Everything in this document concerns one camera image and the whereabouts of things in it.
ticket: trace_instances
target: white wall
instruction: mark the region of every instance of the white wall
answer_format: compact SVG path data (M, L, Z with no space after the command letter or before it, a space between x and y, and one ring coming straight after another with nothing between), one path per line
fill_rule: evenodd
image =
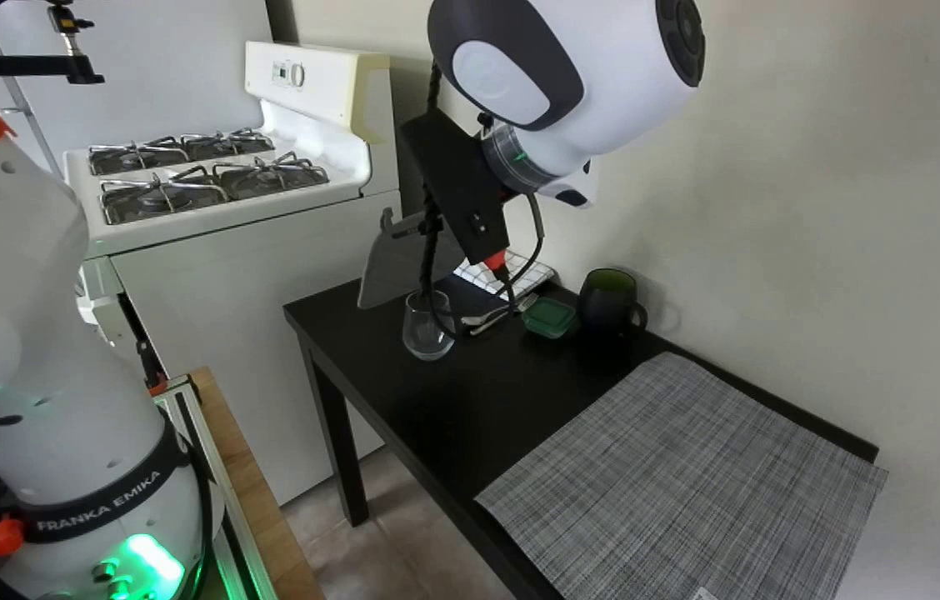
M416 0L300 4L306 41L423 54ZM895 472L839 595L940 600L940 0L703 17L703 94L596 164L593 208L546 208L546 261L573 290L642 272L658 331L879 442Z

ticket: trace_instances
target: wooden table leg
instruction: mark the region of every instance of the wooden table leg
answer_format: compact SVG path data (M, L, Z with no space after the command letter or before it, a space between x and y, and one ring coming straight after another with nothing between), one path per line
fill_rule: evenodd
M315 388L315 405L322 420L327 451L330 451L330 464L332 464L332 472L338 472L342 517L355 525L361 525L361 522L369 518L369 503L367 503L367 493L362 493L361 452L356 452L356 441L349 434L342 394L309 356L305 356L305 362L306 362L306 380L309 380L309 388Z

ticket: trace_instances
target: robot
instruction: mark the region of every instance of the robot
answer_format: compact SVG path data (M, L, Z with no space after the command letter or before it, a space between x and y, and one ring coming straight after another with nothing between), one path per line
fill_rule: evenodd
M431 45L499 118L482 141L440 108L403 125L471 261L506 245L505 201L631 144L703 77L693 0L435 0ZM69 72L99 80L76 43ZM76 201L0 123L0 595L166 600L207 550L209 493L151 394L76 318L82 254Z

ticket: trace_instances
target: gray placemat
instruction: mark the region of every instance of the gray placemat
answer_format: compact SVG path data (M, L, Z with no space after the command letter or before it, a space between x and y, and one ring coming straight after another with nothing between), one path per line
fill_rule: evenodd
M662 352L477 503L570 600L826 600L882 481Z

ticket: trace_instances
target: floor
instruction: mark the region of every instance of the floor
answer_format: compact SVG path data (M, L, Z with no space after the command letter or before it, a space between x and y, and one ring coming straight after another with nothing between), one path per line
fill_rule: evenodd
M361 525L342 518L332 483L282 511L327 600L510 600L391 451L362 461L362 485L373 518Z

